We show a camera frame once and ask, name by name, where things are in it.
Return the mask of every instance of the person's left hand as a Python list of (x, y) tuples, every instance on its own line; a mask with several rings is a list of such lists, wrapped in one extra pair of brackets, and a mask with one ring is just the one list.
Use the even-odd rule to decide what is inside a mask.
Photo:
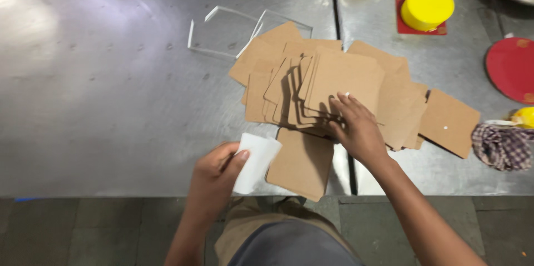
[(238, 148), (239, 142), (223, 142), (198, 159), (184, 211), (190, 220), (211, 225), (228, 204), (237, 176), (250, 156), (246, 150), (234, 156)]

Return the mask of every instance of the person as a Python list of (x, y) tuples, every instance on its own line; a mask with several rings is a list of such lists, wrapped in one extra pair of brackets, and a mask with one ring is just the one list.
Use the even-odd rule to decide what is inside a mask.
[[(336, 122), (330, 127), (384, 190), (421, 265), (486, 265), (387, 154), (374, 115), (351, 95), (337, 96), (330, 103), (341, 112), (347, 127), (344, 130)], [(206, 234), (230, 202), (239, 171), (249, 157), (247, 151), (234, 155), (238, 147), (238, 142), (223, 142), (195, 164), (165, 266), (201, 264)], [(261, 213), (253, 198), (234, 198), (231, 206), (215, 244), (219, 265), (364, 265), (334, 225), (294, 200), (281, 203), (280, 213), (271, 214)]]

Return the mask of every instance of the red square board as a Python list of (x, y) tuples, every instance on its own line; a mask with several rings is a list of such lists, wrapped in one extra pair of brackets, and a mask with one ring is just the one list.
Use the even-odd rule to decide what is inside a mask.
[(444, 23), (440, 24), (436, 29), (432, 31), (418, 31), (416, 29), (413, 29), (406, 25), (401, 17), (401, 6), (404, 3), (405, 0), (395, 0), (395, 4), (397, 5), (396, 11), (397, 11), (397, 31), (399, 34), (410, 34), (410, 35), (437, 35), (437, 36), (444, 36), (447, 34), (447, 25), (445, 21)]

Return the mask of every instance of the yellow object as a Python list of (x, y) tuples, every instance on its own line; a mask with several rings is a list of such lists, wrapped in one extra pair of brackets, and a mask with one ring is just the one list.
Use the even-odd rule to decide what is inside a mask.
[(534, 128), (534, 106), (524, 107), (512, 116), (512, 121), (521, 122), (522, 127)]
[(406, 0), (400, 16), (418, 31), (430, 31), (444, 23), (454, 12), (454, 0)]

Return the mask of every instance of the red round board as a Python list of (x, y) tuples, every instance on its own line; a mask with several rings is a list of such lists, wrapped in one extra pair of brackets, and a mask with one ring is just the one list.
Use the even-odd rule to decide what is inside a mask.
[(534, 104), (534, 41), (506, 38), (495, 43), (486, 56), (486, 69), (504, 95)]

